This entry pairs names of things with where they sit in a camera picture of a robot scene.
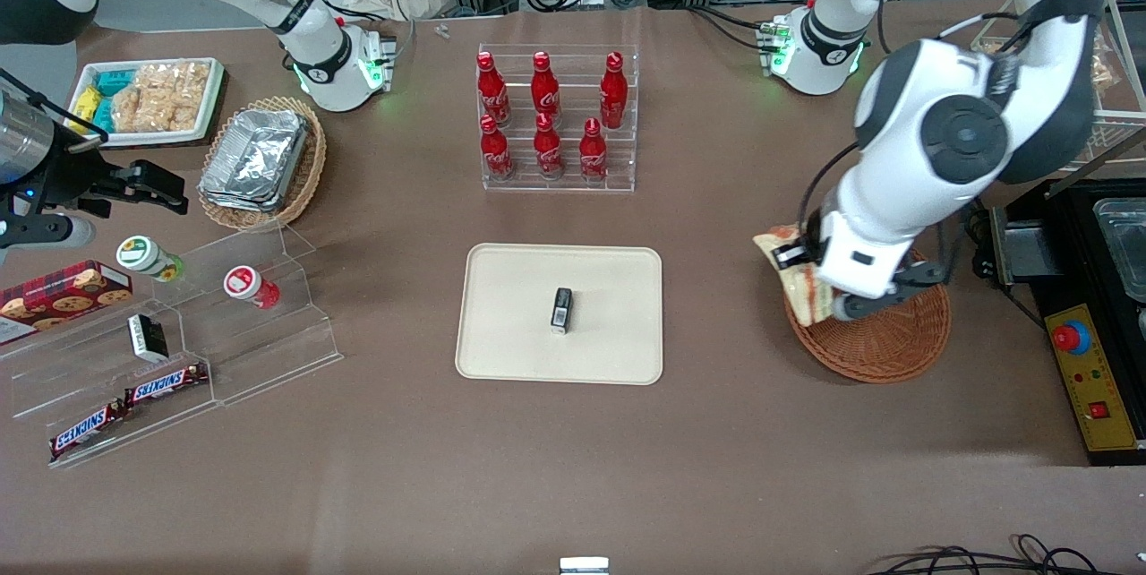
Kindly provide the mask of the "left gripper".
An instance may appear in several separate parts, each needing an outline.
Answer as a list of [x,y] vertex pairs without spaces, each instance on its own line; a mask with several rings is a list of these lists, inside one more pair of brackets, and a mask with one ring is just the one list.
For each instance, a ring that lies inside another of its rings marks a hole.
[[[840,292],[877,300],[887,293],[890,279],[911,244],[910,239],[890,244],[868,239],[848,223],[841,212],[823,213],[822,255],[816,266],[816,278]],[[790,241],[771,249],[771,261],[777,271],[785,271],[815,263],[815,258],[801,241]]]

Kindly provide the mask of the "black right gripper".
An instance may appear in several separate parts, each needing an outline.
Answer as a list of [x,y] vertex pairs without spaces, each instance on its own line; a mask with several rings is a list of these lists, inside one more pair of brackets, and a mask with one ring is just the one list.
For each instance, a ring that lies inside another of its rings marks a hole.
[[53,143],[44,162],[24,176],[3,184],[3,213],[28,216],[53,208],[89,213],[109,219],[113,202],[158,205],[185,216],[185,179],[154,162],[131,163],[131,184],[125,170],[107,163],[101,137],[83,137],[73,129],[55,126]]

